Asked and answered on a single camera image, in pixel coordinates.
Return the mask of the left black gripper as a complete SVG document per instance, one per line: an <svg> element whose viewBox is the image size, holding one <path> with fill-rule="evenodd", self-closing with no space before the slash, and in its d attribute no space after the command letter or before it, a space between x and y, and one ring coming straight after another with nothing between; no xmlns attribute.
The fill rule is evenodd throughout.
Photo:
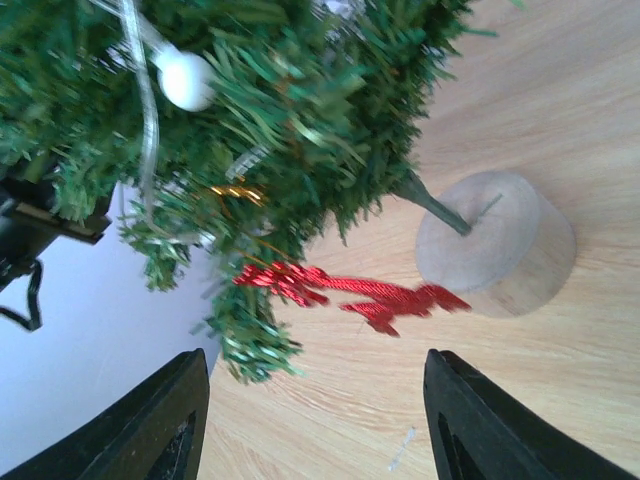
<svg viewBox="0 0 640 480"><path fill-rule="evenodd" d="M39 256L59 237L89 245L98 243L111 225L107 212L112 197L112 193L101 197L89 217L77 222L52 212L55 191L51 181L1 179L1 287L23 276L29 278L28 314L2 307L3 317L29 332L42 326L39 291L44 267Z"/></svg>

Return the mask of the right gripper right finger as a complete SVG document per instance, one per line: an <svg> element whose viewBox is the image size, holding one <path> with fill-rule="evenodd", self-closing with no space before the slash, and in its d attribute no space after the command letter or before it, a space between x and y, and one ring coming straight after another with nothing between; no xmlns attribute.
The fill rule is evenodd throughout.
<svg viewBox="0 0 640 480"><path fill-rule="evenodd" d="M440 479L635 478L451 351L428 351L423 397Z"/></svg>

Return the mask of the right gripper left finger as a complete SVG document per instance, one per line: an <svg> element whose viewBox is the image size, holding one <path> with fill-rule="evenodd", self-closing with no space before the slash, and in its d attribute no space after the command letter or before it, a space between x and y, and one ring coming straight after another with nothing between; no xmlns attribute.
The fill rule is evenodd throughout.
<svg viewBox="0 0 640 480"><path fill-rule="evenodd" d="M209 402L204 350L185 351L4 479L195 479Z"/></svg>

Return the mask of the red beaded ornament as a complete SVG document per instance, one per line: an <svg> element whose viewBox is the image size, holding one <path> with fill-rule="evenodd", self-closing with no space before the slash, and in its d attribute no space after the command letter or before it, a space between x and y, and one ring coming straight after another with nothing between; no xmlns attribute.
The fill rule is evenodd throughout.
<svg viewBox="0 0 640 480"><path fill-rule="evenodd" d="M328 305L325 290L360 296L360 301L342 303L339 308L361 315L374 331L391 337L399 335L393 327L398 316L428 318L435 308L449 313L471 309L467 302L439 285L422 284L410 289L368 278L332 276L317 267L281 262L266 267L247 265L233 283L264 288L304 308Z"/></svg>

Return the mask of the fairy light string white beads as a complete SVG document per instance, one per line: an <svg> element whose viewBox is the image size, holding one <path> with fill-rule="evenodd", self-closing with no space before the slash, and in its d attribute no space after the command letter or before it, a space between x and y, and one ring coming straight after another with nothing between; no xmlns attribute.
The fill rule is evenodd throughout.
<svg viewBox="0 0 640 480"><path fill-rule="evenodd" d="M160 238L171 243L193 243L196 231L183 233L161 227L155 219L160 158L162 108L195 115L214 105L214 69L203 56L178 48L142 14L137 1L94 1L100 10L117 18L123 40L111 49L116 64L135 76L142 106L143 134L139 165L140 199L144 221Z"/></svg>

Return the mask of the small green christmas tree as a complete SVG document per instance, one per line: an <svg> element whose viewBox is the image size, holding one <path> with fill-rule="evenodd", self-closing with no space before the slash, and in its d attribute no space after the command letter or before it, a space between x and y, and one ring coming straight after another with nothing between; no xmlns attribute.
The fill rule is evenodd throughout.
<svg viewBox="0 0 640 480"><path fill-rule="evenodd" d="M386 195L425 211L422 284L472 310L524 315L566 282L573 231L523 177L483 172L435 197L414 168L417 122L450 77L455 40L471 33L469 2L137 1L214 69L212 107L161 113L155 219L198 232L193 243L144 221L139 91L111 52L118 19L93 2L2 3L1 179L51 181L52 212L77 222L112 193L152 290L173 289L192 250L207 250L217 263L209 325L238 381L292 372L302 347L272 313L273 298L292 300L233 279L247 265L312 267L305 246L328 221L346 235Z"/></svg>

